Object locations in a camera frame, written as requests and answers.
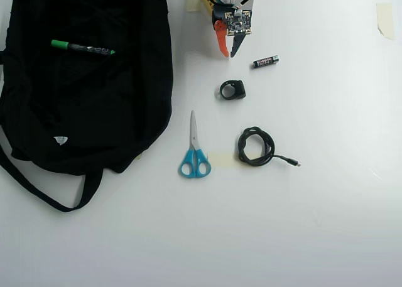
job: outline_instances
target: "wire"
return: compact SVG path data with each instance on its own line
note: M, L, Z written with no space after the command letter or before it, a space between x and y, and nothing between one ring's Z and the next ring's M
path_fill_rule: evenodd
M233 4L224 4L224 3L217 3L214 0L209 0L212 4L217 5L217 6L230 6L233 7Z
M264 156L256 158L255 160L250 160L244 152L244 148L247 145L247 139L252 135L260 136L264 141ZM252 127L244 130L243 134L239 138L239 159L243 163L247 163L250 166L264 166L269 163L274 157L285 160L292 166L301 166L297 160L284 157L282 155L275 154L275 143L273 138L265 131L258 127Z

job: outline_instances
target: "black clip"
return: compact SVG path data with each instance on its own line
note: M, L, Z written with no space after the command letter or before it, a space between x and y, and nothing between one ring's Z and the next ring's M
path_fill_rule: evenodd
M234 94L230 97L224 96L224 89L227 86L231 86L234 88ZM225 100L235 100L235 99L243 99L246 97L246 90L244 89L244 84L242 81L226 81L225 83L220 86L220 95Z

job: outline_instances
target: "green marker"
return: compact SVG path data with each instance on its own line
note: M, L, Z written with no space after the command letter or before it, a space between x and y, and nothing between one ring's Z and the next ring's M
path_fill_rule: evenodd
M52 47L59 48L61 50L73 50L73 51L82 51L84 53L95 53L97 55L103 55L103 56L110 56L115 53L114 50L108 50L107 48L83 46L58 40L52 40Z

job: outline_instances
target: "white logo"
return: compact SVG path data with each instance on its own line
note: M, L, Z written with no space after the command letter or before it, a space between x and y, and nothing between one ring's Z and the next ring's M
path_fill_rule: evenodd
M63 146L68 141L68 137L66 136L55 136L55 139L60 146Z

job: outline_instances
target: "tape strip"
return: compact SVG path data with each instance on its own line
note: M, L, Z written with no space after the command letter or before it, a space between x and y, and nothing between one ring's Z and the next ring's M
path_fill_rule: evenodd
M255 159L261 157L261 153L247 153L250 159ZM217 168L238 168L246 167L250 168L249 165L242 163L239 160L237 153L225 153L225 152L211 152L208 154L208 161L212 167Z
M391 3L377 3L377 22L379 32L385 38L395 40L395 28Z

